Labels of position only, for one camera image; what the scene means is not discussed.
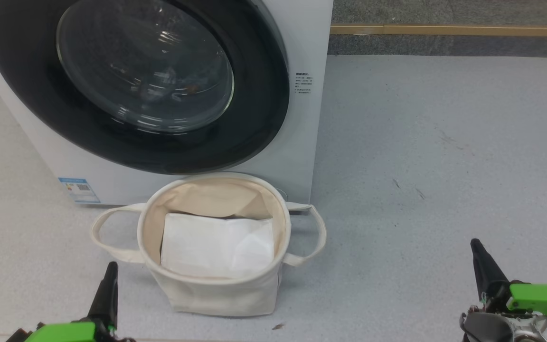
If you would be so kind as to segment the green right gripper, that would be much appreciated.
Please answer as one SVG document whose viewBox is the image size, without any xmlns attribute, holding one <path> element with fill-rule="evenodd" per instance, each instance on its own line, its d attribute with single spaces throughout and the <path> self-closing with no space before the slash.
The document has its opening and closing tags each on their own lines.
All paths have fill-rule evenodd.
<svg viewBox="0 0 547 342">
<path fill-rule="evenodd" d="M 481 307 L 460 316 L 463 342 L 545 342 L 547 284 L 510 282 L 480 239 L 471 239 Z"/>
</svg>

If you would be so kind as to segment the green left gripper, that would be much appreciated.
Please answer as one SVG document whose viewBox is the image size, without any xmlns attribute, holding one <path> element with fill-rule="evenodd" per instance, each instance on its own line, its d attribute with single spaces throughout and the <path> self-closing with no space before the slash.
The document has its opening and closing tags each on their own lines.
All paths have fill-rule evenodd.
<svg viewBox="0 0 547 342">
<path fill-rule="evenodd" d="M 88 311 L 89 321 L 37 325 L 33 331 L 17 329 L 8 342 L 135 342 L 131 337 L 115 335 L 118 316 L 117 262 L 109 262 L 93 303 Z"/>
</svg>

